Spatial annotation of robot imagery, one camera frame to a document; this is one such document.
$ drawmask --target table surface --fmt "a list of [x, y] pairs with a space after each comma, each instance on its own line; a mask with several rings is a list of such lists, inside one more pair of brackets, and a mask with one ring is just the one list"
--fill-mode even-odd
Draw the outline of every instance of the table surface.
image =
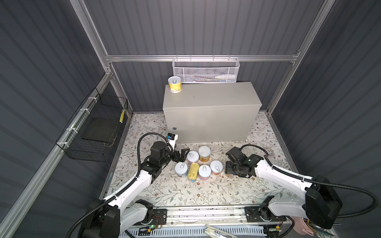
[[[136, 147], [141, 135], [147, 132], [167, 134], [167, 126], [163, 113], [134, 114], [131, 126], [118, 160], [108, 194], [122, 186], [137, 171]], [[141, 159], [150, 154], [153, 142], [160, 140], [157, 136], [147, 136], [141, 143]], [[228, 159], [225, 153], [233, 146], [241, 147], [244, 144], [256, 144], [261, 147], [271, 147], [275, 155], [270, 160], [275, 165], [290, 167], [277, 138], [267, 120], [264, 112], [259, 112], [245, 141], [208, 142], [177, 144], [177, 149], [190, 148], [198, 150], [206, 145], [211, 149], [211, 159], [219, 160], [225, 164]], [[251, 153], [260, 153], [259, 149], [248, 147], [243, 152], [249, 156]], [[251, 177], [239, 178], [238, 176], [227, 177], [224, 173], [218, 176], [212, 175], [209, 180], [202, 181], [199, 178], [191, 182], [188, 178], [180, 178], [174, 171], [175, 162], [171, 161], [162, 171], [160, 176], [146, 189], [144, 189], [134, 201], [144, 199], [154, 206], [202, 206], [202, 205], [226, 205], [226, 204], [259, 204], [267, 196], [296, 197], [289, 190], [265, 179]]]

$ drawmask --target black wire basket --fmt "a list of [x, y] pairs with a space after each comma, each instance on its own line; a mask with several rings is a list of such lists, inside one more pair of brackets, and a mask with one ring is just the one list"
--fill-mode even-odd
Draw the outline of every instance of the black wire basket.
[[107, 162], [118, 147], [116, 141], [127, 120], [127, 105], [126, 98], [98, 94], [87, 109], [81, 109], [83, 113], [75, 126], [65, 129], [70, 130], [66, 141], [57, 145], [71, 159]]

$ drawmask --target black cable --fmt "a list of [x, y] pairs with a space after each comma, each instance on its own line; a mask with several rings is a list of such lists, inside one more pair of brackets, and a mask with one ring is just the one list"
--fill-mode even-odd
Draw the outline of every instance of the black cable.
[[357, 211], [357, 212], [351, 212], [351, 213], [346, 213], [346, 214], [339, 214], [337, 216], [337, 218], [346, 218], [346, 217], [355, 217], [355, 216], [359, 216], [359, 215], [363, 215], [365, 213], [368, 213], [370, 211], [372, 211], [373, 209], [375, 209], [378, 205], [378, 198], [375, 194], [373, 194], [372, 192], [368, 191], [368, 190], [365, 190], [365, 189], [362, 189], [362, 188], [358, 188], [358, 187], [353, 187], [353, 186], [349, 186], [349, 185], [342, 185], [342, 184], [333, 184], [333, 183], [327, 183], [327, 182], [321, 182], [321, 181], [316, 181], [316, 180], [313, 180], [313, 179], [306, 179], [306, 178], [303, 178], [303, 177], [300, 177], [298, 175], [295, 175], [295, 174], [291, 174], [291, 173], [288, 173], [276, 166], [273, 166], [273, 164], [271, 163], [271, 161], [269, 160], [269, 158], [267, 157], [269, 154], [267, 153], [267, 151], [265, 149], [263, 149], [262, 147], [259, 147], [257, 145], [250, 145], [250, 144], [247, 144], [247, 145], [243, 145], [240, 150], [242, 150], [244, 147], [246, 146], [253, 146], [253, 147], [257, 147], [259, 149], [261, 149], [262, 151], [265, 152], [265, 159], [267, 161], [267, 163], [271, 166], [272, 169], [275, 169], [276, 171], [282, 173], [282, 174], [285, 174], [287, 176], [290, 176], [294, 179], [299, 179], [301, 181], [305, 181], [305, 182], [309, 182], [309, 183], [312, 183], [312, 184], [321, 184], [321, 185], [325, 185], [325, 186], [331, 186], [331, 187], [336, 187], [336, 188], [343, 188], [343, 189], [349, 189], [349, 190], [353, 190], [353, 191], [357, 191], [357, 192], [360, 192], [360, 193], [364, 193], [368, 196], [370, 196], [372, 198], [372, 203], [360, 210], [360, 211]]
[[83, 220], [88, 217], [90, 214], [92, 214], [93, 212], [101, 209], [102, 207], [106, 206], [107, 204], [109, 204], [112, 200], [116, 199], [116, 197], [120, 196], [124, 191], [126, 191], [136, 180], [137, 178], [139, 177], [140, 175], [140, 170], [141, 170], [141, 161], [140, 161], [140, 142], [142, 141], [142, 139], [148, 135], [157, 135], [157, 136], [160, 136], [162, 137], [165, 142], [167, 143], [167, 145], [171, 148], [171, 151], [173, 151], [173, 148], [172, 146], [169, 144], [168, 142], [168, 139], [166, 137], [164, 137], [163, 135], [159, 134], [159, 133], [156, 133], [156, 132], [148, 132], [148, 133], [145, 133], [144, 135], [142, 135], [138, 141], [138, 148], [137, 148], [137, 153], [138, 153], [138, 172], [136, 173], [136, 176], [132, 179], [131, 182], [129, 182], [129, 184], [127, 184], [127, 186], [125, 186], [122, 190], [120, 190], [117, 194], [115, 194], [114, 196], [112, 196], [111, 198], [109, 198], [107, 201], [104, 201], [102, 202], [101, 204], [99, 204], [98, 206], [96, 206], [95, 208], [93, 208], [91, 211], [89, 211], [88, 213], [86, 213], [85, 215], [83, 215], [78, 221], [76, 221], [74, 223], [74, 225], [72, 225], [72, 227], [69, 229], [69, 231], [67, 232], [66, 234], [66, 238], [70, 238], [70, 236], [72, 235], [72, 233], [74, 232], [75, 228], [81, 224], [81, 222], [83, 222]]
[[287, 217], [288, 219], [290, 219], [290, 221], [292, 221], [292, 224], [291, 224], [291, 226], [287, 229], [287, 231], [286, 231], [285, 233], [281, 234], [280, 236], [277, 236], [276, 238], [282, 238], [282, 237], [285, 237], [285, 236], [292, 230], [292, 228], [294, 228], [294, 226], [295, 226], [295, 221], [294, 221], [294, 219], [292, 219], [290, 216], [285, 216], [285, 217]]
[[124, 231], [130, 238], [135, 238], [130, 232], [128, 232], [127, 230]]

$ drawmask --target gray metal box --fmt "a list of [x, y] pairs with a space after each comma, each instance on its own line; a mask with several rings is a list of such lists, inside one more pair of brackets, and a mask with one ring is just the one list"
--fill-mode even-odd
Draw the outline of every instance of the gray metal box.
[[251, 82], [183, 84], [165, 86], [163, 111], [178, 143], [244, 141], [261, 106]]

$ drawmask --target can lid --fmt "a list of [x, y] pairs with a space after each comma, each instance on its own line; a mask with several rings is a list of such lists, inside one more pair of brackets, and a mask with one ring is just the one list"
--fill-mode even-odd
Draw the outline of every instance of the can lid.
[[213, 172], [215, 173], [219, 173], [222, 171], [223, 169], [223, 166], [222, 166], [222, 163], [218, 160], [213, 160], [211, 163], [210, 163], [210, 168], [212, 169]]
[[201, 177], [209, 177], [212, 174], [212, 170], [208, 165], [201, 165], [199, 168], [199, 175]]
[[200, 158], [199, 154], [197, 153], [197, 151], [189, 151], [188, 155], [187, 155], [187, 160], [189, 160], [190, 162], [196, 162], [198, 159]]
[[174, 167], [174, 170], [178, 174], [185, 174], [188, 171], [188, 166], [184, 162], [178, 162]]
[[210, 155], [210, 148], [207, 146], [202, 146], [199, 148], [199, 154], [202, 157], [208, 157]]
[[181, 78], [178, 77], [178, 76], [172, 76], [172, 77], [169, 77], [169, 79], [168, 79], [168, 83], [170, 83], [170, 84], [178, 84], [178, 83], [181, 83]]

